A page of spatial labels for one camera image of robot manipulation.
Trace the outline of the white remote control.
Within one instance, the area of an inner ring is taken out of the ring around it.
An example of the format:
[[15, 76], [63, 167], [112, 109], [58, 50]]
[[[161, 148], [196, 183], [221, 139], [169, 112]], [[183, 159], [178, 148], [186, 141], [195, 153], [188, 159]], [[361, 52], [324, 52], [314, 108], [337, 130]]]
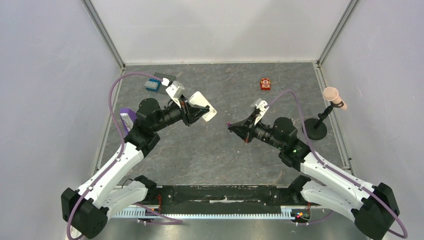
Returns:
[[200, 92], [196, 91], [189, 99], [188, 102], [195, 107], [203, 107], [207, 109], [207, 113], [202, 115], [202, 119], [205, 122], [212, 120], [216, 114], [217, 110], [212, 106], [212, 104], [205, 98], [205, 96]]

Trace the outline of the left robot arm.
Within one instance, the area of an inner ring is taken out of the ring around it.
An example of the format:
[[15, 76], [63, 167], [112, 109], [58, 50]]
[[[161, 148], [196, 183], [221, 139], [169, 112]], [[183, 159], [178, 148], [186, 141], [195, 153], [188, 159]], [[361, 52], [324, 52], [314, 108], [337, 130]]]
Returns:
[[109, 161], [76, 190], [67, 188], [62, 193], [62, 216], [67, 223], [68, 239], [72, 239], [72, 228], [81, 236], [92, 239], [104, 229], [110, 218], [130, 205], [140, 201], [152, 204], [157, 191], [153, 188], [155, 184], [145, 177], [133, 180], [120, 190], [114, 188], [154, 149], [160, 140], [158, 131], [178, 121], [183, 121], [186, 126], [199, 119], [208, 122], [216, 114], [199, 91], [190, 98], [181, 95], [172, 99], [165, 108], [161, 108], [154, 98], [142, 100], [133, 127]]

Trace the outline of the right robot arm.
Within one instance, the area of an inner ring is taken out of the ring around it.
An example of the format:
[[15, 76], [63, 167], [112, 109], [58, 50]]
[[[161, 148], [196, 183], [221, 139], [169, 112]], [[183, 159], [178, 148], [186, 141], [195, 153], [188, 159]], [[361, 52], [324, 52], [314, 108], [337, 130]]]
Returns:
[[289, 199], [331, 209], [349, 220], [372, 240], [381, 240], [399, 216], [400, 210], [390, 186], [374, 185], [341, 170], [298, 139], [291, 119], [279, 117], [273, 125], [245, 120], [229, 123], [228, 130], [245, 143], [258, 139], [280, 150], [278, 156], [288, 167], [303, 175], [290, 185]]

